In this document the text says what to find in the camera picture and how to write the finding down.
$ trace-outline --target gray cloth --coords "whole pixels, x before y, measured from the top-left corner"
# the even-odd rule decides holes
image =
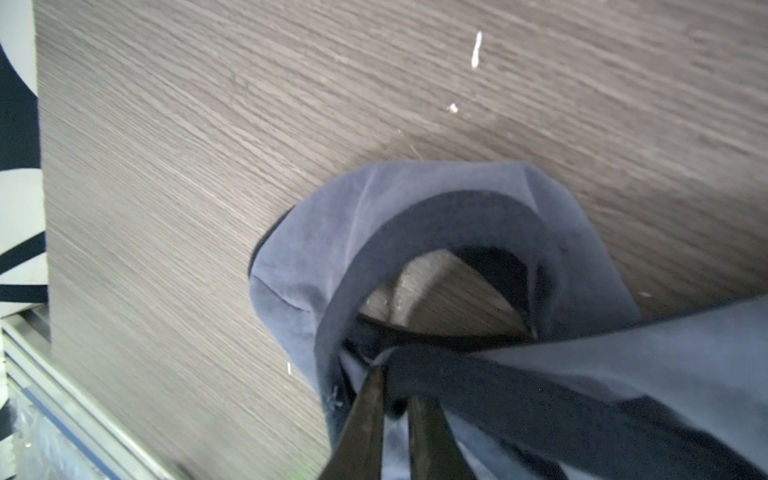
[[[478,357],[604,402],[650,398],[668,422],[707,432],[768,471],[768,300],[643,323],[572,196],[522,163],[364,167],[296,205],[260,246],[253,305],[319,393],[332,441],[354,398],[344,379],[359,385],[368,368],[342,349],[359,304],[439,248],[476,268],[541,342]],[[449,421],[480,478],[540,478],[484,432]],[[388,425],[383,462],[383,478],[407,478],[402,420]]]

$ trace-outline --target wood grain surface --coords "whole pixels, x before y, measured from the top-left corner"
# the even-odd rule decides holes
[[[761,0],[35,7],[55,355],[195,478],[324,462],[319,407],[253,314],[244,270],[286,208],[359,165],[538,165],[577,196],[649,317],[768,291]],[[390,286],[432,306],[391,294],[389,314],[466,309],[432,327],[515,328],[492,292],[452,293],[477,282],[446,257]]]

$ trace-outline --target white residue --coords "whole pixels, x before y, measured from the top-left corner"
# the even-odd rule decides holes
[[[422,158],[422,156],[419,154],[419,152],[418,152],[418,151],[416,151],[416,147],[414,147],[414,146],[413,146],[413,145],[411,145],[411,144],[409,144],[409,147],[411,147],[411,150],[413,150],[413,153],[415,153],[415,154],[416,154],[416,156],[417,156],[417,157],[419,157],[419,159],[420,159],[420,160],[424,160],[424,159]]]
[[[482,43],[482,31],[479,31],[475,37],[475,49],[472,50],[472,70],[480,65],[480,44]]]
[[[338,409],[340,407],[343,407],[344,404],[339,401],[339,386],[334,385],[333,391],[331,392],[331,398],[329,398],[329,401],[331,402],[331,406],[334,409]]]

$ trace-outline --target plastic wrap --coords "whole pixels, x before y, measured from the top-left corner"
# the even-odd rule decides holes
[[[12,392],[11,403],[19,480],[106,480],[23,393]]]

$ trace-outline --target black and white backdrop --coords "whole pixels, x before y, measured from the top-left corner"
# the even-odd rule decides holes
[[[0,0],[0,317],[48,301],[31,0]],[[0,362],[0,480],[14,478]]]

